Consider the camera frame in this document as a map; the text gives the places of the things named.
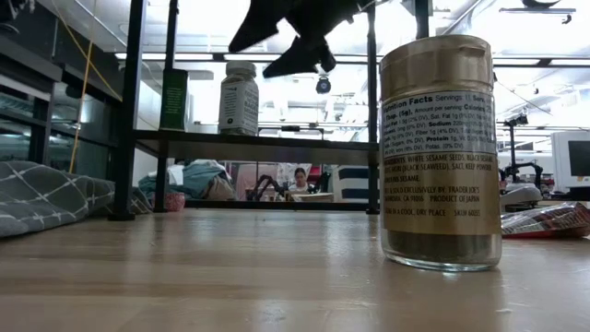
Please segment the Yellowstone printed flat packet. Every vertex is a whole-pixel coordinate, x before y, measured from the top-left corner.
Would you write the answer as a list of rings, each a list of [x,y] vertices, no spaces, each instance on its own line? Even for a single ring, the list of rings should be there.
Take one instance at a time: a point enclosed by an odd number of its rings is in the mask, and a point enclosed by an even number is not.
[[[501,216],[503,238],[582,238],[590,236],[590,209],[566,202]]]

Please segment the grey checked cloth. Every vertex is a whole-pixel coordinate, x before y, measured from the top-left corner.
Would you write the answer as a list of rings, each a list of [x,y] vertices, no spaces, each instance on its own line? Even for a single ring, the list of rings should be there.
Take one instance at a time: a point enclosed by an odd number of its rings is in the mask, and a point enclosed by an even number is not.
[[[0,161],[0,238],[112,213],[115,183],[31,161]]]

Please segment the wooden shelf unit black frame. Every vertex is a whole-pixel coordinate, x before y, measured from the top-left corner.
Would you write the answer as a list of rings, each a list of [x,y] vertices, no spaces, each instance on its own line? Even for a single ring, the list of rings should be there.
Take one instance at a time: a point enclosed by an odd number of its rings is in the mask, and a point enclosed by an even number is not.
[[[370,25],[375,22],[377,6],[386,1],[389,0],[373,0],[373,3],[361,12],[366,14]],[[166,161],[169,158],[213,157],[223,160],[343,164],[359,162],[368,165],[370,172],[375,172],[377,143],[374,140],[368,143],[346,143],[136,129],[146,9],[147,0],[131,0],[124,71],[124,112],[117,130],[119,142],[116,160],[123,169],[115,180],[114,208],[110,216],[112,220],[132,220],[135,217],[130,205],[135,148],[139,141],[152,142],[157,146],[155,154],[159,164],[155,203],[158,212],[164,209]],[[294,28],[294,9],[282,19]]]

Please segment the person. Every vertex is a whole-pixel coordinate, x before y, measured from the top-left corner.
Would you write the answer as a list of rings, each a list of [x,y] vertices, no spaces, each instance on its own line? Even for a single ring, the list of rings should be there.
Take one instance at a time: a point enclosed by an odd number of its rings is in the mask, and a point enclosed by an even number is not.
[[[301,167],[294,172],[295,183],[289,187],[289,191],[293,193],[307,193],[309,185],[307,183],[307,174]]]

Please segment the teal and white cloth pile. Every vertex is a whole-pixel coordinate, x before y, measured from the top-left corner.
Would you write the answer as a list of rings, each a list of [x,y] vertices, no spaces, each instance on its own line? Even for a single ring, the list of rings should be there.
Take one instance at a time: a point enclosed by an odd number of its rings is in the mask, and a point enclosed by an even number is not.
[[[231,201],[237,199],[231,177],[215,160],[194,160],[167,169],[166,193],[183,193],[186,200]]]

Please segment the black aluminium rig frame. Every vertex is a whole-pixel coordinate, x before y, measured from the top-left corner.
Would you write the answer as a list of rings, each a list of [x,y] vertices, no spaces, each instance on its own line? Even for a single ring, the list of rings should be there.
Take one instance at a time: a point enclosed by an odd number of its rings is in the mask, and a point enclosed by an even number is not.
[[[302,210],[302,211],[366,211],[367,203],[330,203],[330,202],[265,202],[265,201],[185,201],[186,208],[213,209],[262,209],[262,210]]]

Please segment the black ceiling fixture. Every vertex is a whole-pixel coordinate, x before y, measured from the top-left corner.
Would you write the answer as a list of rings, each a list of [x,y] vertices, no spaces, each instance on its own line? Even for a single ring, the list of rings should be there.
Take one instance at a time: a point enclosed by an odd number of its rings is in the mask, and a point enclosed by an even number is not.
[[[502,7],[500,13],[515,15],[537,15],[560,18],[564,25],[572,21],[572,16],[577,13],[573,7],[558,7],[561,0],[520,0],[521,7]]]

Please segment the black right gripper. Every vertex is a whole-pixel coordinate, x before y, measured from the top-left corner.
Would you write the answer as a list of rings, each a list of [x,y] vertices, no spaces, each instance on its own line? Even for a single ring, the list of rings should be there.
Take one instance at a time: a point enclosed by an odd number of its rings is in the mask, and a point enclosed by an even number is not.
[[[301,73],[325,72],[336,67],[336,58],[323,38],[343,21],[354,16],[373,0],[250,0],[246,16],[229,45],[238,53],[278,33],[277,23],[294,9],[294,29],[300,37],[264,71],[264,77],[283,77]]]

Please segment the small pink patterned cup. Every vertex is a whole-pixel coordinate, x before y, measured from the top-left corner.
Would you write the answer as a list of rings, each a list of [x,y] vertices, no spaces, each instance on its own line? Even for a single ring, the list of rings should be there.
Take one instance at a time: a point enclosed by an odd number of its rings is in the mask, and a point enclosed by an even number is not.
[[[168,212],[182,211],[185,206],[185,194],[170,192],[164,196],[164,208]]]

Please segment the dark glass-front cabinet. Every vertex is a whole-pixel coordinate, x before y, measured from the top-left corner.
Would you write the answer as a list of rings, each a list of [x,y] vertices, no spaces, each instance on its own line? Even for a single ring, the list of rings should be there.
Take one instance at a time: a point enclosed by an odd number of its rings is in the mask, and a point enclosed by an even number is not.
[[[113,178],[124,41],[107,0],[0,0],[0,161]]]

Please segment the navy white striped box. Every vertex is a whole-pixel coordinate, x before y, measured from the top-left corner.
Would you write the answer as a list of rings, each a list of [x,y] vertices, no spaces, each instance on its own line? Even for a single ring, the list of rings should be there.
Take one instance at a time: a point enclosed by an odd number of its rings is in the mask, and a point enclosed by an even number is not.
[[[336,203],[369,203],[369,169],[366,166],[338,165],[332,173]]]

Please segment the dark green spice box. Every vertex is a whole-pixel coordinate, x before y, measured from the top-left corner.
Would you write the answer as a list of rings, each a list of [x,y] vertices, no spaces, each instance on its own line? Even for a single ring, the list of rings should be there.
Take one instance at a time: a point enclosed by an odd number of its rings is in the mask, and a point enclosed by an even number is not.
[[[188,72],[182,69],[165,69],[159,129],[167,131],[186,130]]]

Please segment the white plastic device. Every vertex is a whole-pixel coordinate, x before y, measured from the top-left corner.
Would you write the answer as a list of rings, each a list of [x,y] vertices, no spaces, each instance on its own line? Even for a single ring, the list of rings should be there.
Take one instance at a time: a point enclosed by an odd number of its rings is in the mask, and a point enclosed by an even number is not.
[[[541,191],[534,184],[509,184],[507,188],[508,191],[500,195],[501,212],[505,212],[508,206],[535,204],[543,199]]]

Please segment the white computer monitor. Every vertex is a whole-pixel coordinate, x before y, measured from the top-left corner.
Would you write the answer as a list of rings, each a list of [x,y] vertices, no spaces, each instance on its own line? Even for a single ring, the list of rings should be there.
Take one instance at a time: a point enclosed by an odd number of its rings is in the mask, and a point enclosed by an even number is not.
[[[556,132],[550,137],[554,189],[590,191],[590,131]]]

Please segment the white lid spice jar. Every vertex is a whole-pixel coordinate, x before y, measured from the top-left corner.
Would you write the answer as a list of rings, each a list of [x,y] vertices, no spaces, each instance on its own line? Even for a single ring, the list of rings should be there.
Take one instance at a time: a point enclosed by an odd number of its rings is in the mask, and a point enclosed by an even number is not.
[[[222,135],[257,136],[259,88],[256,66],[248,61],[229,61],[220,85],[218,132]]]

